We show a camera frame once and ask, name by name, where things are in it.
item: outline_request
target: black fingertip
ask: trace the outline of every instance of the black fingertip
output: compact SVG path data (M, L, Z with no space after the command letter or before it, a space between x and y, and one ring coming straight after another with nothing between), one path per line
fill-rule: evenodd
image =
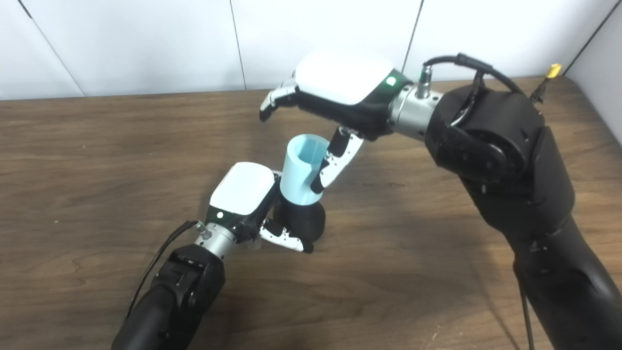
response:
M268 119L270 119L270 116L272 115L272 111L268 108L265 111L259 110L259 120L261 121L266 121Z
M302 251L307 254L313 253L313 243L307 242L305 240L300 240L302 242Z
M320 180L320 175L317 174L316 177L311 182L311 191L315 194L320 194L324 191L324 186L322 186L322 180Z

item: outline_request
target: robotic hand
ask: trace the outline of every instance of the robotic hand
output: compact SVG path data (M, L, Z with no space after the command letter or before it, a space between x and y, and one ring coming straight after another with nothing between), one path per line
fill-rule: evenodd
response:
M473 83L444 95L431 91L432 66L439 63L476 70ZM487 88L485 74L510 91ZM437 165L458 175L486 223L506 237L521 296L553 347L622 349L620 292L572 218L569 175L533 106L545 83L528 98L492 66L459 54L424 63L415 85L381 57L320 50L301 61L293 80L268 94L260 119L297 105L341 125L314 191L334 180L363 139L396 132L423 141Z
M237 163L211 195L206 225L186 222L171 234L143 274L112 350L183 350L225 284L224 259L241 242L265 239L298 252L313 245L266 218L279 195L281 174ZM194 244L175 249L134 307L142 284L168 244L194 227Z

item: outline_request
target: black wire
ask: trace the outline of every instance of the black wire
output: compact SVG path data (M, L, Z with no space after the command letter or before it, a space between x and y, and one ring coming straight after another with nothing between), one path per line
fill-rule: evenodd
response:
M527 304L527 296L519 283L518 289L521 291L522 315L525 318L525 330L527 331L527 342L529 342L529 350L536 350L534 345L534 334L531 331L531 318L529 317L529 306Z
M424 63L424 65L435 65L439 63L453 63L455 65L460 65L462 67L468 67L475 70L481 70L486 74L492 75L494 78L499 80L503 85L507 86L510 91L515 93L520 93L521 95L525 95L525 93L521 90L521 88L516 85L510 78L505 76L503 73L494 69L491 65L487 65L478 60L472 59L469 56L459 54L457 56L438 56L430 59Z
M151 272L151 270L156 265L157 261L160 259L160 257L164 253L164 250L166 250L169 244L173 242L177 237L179 237L182 233L184 233L186 230L193 227L197 223L198 221L196 220L184 222L180 227L177 227L177 229L175 229L169 235L169 238L167 238L164 241L164 243L160 246L160 249L158 249L158 251L155 253L155 256L153 257L153 259L151 259L151 262L145 269L145 272L142 274L141 279L138 282L136 291L134 292L134 295L132 295L132 299L129 301L128 312L125 314L125 319L128 319L129 315L132 313L132 310L134 309L134 304L136 303L136 298L138 298L138 294L141 292L142 285L145 283L145 281L147 280L147 277L149 276L149 273Z

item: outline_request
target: wooden table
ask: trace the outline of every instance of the wooden table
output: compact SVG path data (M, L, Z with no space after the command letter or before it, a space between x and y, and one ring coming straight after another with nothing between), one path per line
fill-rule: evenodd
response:
M259 122L265 94L0 102L0 348L108 349L154 252L203 218L231 165L280 169L295 135L331 137L333 123L295 109ZM567 79L540 108L578 225L622 286L621 148ZM509 247L422 143L366 143L322 203L313 254L234 250L191 349L526 349Z

